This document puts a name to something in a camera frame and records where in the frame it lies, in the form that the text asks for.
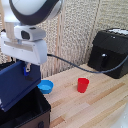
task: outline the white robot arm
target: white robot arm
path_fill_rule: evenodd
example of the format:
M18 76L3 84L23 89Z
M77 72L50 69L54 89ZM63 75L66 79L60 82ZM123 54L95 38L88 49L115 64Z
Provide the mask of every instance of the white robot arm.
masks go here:
M5 55L35 65L47 61L46 32L37 26L57 16L64 0L1 0L6 32L1 32Z

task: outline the wooden table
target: wooden table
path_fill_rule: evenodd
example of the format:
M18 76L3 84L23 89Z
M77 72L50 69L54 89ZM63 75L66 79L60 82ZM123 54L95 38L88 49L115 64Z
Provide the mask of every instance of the wooden table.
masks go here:
M77 91L80 77L90 80L84 94ZM52 107L50 128L110 128L128 102L128 75L116 80L73 68L46 79L54 83L45 95Z

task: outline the blue bowl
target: blue bowl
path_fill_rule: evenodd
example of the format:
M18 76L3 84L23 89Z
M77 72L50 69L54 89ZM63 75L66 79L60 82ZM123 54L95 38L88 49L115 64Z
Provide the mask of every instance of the blue bowl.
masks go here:
M52 91L54 84L49 80L41 80L41 83L37 86L43 94L49 94Z

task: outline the black machine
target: black machine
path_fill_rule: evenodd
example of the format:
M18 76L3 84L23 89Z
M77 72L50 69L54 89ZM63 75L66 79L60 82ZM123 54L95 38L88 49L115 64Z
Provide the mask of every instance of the black machine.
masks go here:
M93 41L88 66L97 71L106 71L119 65L128 55L128 31L109 29L99 31ZM118 69L105 73L119 79L128 73L128 60Z

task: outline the red cup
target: red cup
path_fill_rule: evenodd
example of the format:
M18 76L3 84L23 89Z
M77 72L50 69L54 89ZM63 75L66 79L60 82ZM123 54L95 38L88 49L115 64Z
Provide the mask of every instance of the red cup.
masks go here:
M86 78L79 78L78 79L78 87L77 90L80 93L84 93L88 87L89 80Z

